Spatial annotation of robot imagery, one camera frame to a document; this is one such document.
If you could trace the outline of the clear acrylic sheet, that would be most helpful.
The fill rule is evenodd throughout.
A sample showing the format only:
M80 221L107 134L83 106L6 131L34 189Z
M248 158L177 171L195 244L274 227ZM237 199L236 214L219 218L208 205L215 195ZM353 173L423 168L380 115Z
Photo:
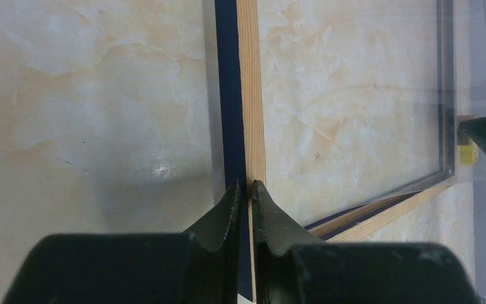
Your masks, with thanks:
M486 113L485 1L258 1L253 18L264 180L291 217L486 180L454 133Z

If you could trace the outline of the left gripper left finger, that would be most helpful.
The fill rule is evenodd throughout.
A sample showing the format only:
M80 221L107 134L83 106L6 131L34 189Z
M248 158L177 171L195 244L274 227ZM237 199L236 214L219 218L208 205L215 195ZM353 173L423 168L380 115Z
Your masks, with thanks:
M190 234L183 303L236 303L239 271L240 183L185 230Z

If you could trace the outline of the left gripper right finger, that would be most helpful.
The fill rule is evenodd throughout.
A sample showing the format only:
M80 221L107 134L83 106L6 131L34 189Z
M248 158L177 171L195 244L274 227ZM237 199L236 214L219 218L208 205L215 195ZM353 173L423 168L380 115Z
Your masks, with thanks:
M298 270L291 248L322 244L323 240L285 213L262 181L253 181L251 199L256 301L300 303Z

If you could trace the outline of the wooden picture frame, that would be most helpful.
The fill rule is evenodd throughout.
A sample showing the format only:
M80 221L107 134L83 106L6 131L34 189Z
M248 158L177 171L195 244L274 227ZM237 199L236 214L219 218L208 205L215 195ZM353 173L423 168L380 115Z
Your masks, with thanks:
M239 103L232 106L228 74L220 71L222 116L224 120L238 119L235 128L241 137L238 147L244 150L243 161L237 168L247 189L244 209L251 237L251 286L255 301L251 187L255 180L265 184L258 32L253 18L257 2L216 2L219 61L235 64L239 85L236 93ZM477 296L464 267L445 246L427 241L366 241L368 235L436 197L447 186L434 185L396 194L308 223L288 214L323 240L322 244L291 248L298 270L300 303L476 303Z

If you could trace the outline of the small yellow toy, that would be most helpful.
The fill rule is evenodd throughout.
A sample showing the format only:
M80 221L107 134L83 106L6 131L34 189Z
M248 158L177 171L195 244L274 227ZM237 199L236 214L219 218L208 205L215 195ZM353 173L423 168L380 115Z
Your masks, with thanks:
M469 139L458 147L460 164L474 166L479 158L479 149L476 143Z

